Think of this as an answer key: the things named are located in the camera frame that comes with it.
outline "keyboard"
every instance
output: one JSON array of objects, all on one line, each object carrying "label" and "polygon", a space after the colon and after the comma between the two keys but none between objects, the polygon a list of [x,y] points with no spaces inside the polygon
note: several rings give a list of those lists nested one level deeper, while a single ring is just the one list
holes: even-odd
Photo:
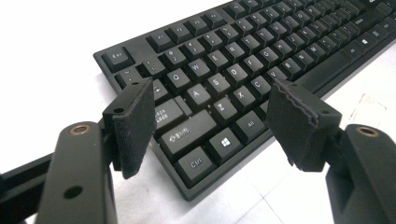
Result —
[{"label": "keyboard", "polygon": [[93,54],[116,93],[154,80],[150,145],[191,201],[271,137],[275,78],[323,96],[396,38],[394,1],[238,0]]}]

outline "ctrl key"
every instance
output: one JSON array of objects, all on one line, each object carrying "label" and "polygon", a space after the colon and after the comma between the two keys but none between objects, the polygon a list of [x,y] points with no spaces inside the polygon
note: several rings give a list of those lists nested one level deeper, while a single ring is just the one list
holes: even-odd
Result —
[{"label": "ctrl key", "polygon": [[215,169],[215,165],[206,156],[202,148],[197,147],[181,158],[175,164],[175,169],[184,184],[190,189],[204,177],[209,175]]}]

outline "clamp jaw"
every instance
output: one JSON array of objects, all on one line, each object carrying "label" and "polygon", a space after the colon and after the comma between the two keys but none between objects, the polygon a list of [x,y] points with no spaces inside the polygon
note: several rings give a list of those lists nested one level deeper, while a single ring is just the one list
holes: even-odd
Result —
[{"label": "clamp jaw", "polygon": [[335,223],[396,223],[396,145],[376,128],[338,128],[341,114],[303,87],[275,80],[266,122],[291,165],[326,175]]},{"label": "clamp jaw", "polygon": [[156,128],[152,79],[137,80],[98,122],[63,129],[53,154],[1,175],[0,218],[18,223],[117,223],[109,164],[135,175]]}]

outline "shift key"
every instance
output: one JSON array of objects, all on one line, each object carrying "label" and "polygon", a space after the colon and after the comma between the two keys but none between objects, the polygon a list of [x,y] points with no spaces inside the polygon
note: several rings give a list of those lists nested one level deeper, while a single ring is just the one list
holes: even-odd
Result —
[{"label": "shift key", "polygon": [[169,161],[174,162],[189,148],[197,147],[216,128],[217,123],[203,110],[165,133],[159,143]]}]

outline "white table surface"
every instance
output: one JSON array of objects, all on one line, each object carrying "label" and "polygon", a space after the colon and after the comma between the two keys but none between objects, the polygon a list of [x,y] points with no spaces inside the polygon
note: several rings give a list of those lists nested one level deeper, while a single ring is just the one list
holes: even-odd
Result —
[{"label": "white table surface", "polygon": [[[225,2],[0,3],[0,173],[51,153],[64,127],[101,118],[116,94],[92,57],[96,51]],[[396,45],[326,95],[343,113],[342,127],[369,124],[396,139],[395,56]],[[277,142],[264,148],[191,203],[148,149],[138,175],[123,180],[113,173],[119,223],[332,223],[327,167],[302,173]]]}]

